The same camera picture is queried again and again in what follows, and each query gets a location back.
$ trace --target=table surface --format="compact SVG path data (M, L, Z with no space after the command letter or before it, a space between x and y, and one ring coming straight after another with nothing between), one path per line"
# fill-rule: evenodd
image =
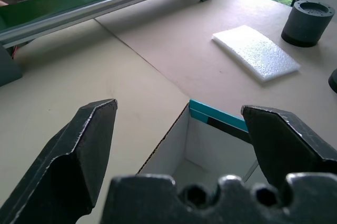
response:
M77 223L98 223L110 178L140 168L188 102L182 92L235 115L244 104L292 111L337 148L337 94L327 83L337 26L316 47L294 47L280 38L289 12L270 0L149 0L98 18L104 28L91 20L21 48L24 77L0 88L0 204L77 109L106 98L119 104L110 161L97 207ZM256 82L211 41L240 25L283 48L299 73Z
M281 38L290 10L271 0L149 0L97 20L188 96L235 115L245 104L291 111L337 148L337 94L328 85L337 68L337 24L330 23L317 46L295 47ZM241 25L285 50L299 72L257 82L211 41Z

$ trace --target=black cylinder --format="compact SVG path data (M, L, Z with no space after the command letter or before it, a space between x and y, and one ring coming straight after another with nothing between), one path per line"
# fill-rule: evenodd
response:
M297 1L282 31L282 38L295 46L317 44L335 14L330 5L312 0Z
M337 93L337 70L335 70L329 78L329 85L331 89Z

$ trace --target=cardboard box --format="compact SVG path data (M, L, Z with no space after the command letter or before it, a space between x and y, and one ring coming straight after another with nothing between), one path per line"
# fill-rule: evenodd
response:
M201 183L214 190L234 174L247 185L266 183L242 118L190 100L139 173L169 174L178 191Z

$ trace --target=foam sheet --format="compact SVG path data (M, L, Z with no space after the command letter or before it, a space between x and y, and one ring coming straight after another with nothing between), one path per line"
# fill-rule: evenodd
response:
M300 65L274 42L248 26L213 34L212 39L260 81L299 70Z

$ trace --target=conveyor belt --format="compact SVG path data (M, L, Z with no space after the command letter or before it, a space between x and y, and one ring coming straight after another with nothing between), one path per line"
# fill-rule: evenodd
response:
M29 0L0 7L0 42L7 48L141 1Z

